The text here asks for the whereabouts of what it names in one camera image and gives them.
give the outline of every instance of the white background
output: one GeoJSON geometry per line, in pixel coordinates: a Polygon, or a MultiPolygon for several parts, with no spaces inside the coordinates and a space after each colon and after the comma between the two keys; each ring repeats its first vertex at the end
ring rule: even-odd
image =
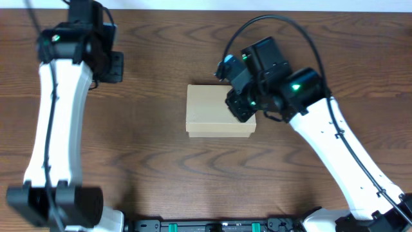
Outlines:
{"type": "MultiPolygon", "coordinates": [[[[297,10],[412,12],[412,0],[99,0],[109,9],[297,10]]],[[[32,0],[35,8],[67,8],[61,0],[32,0]]],[[[22,8],[23,0],[0,0],[0,8],[22,8]]]]}

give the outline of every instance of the wooden table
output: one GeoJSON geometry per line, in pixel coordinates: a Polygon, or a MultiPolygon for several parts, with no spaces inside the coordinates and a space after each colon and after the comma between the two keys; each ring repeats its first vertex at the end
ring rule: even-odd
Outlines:
{"type": "MultiPolygon", "coordinates": [[[[52,27],[65,10],[38,10],[52,27]]],[[[82,134],[85,186],[100,186],[106,205],[128,215],[258,218],[314,206],[347,208],[311,147],[283,123],[257,113],[249,139],[189,139],[188,84],[212,75],[232,34],[267,12],[113,10],[125,55],[124,82],[89,93],[82,134]]],[[[322,55],[341,110],[375,162],[412,191],[412,15],[280,12],[306,27],[322,55]]],[[[22,184],[39,107],[36,35],[24,10],[0,10],[0,230],[33,231],[5,203],[22,184]]],[[[262,21],[232,47],[275,36],[297,70],[315,67],[290,26],[262,21]]]]}

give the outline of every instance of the box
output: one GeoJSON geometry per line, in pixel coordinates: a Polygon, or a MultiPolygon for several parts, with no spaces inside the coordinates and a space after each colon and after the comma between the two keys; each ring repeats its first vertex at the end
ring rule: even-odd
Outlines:
{"type": "Polygon", "coordinates": [[[253,115],[241,123],[225,103],[231,86],[188,85],[186,131],[189,137],[250,137],[256,129],[253,115]]]}

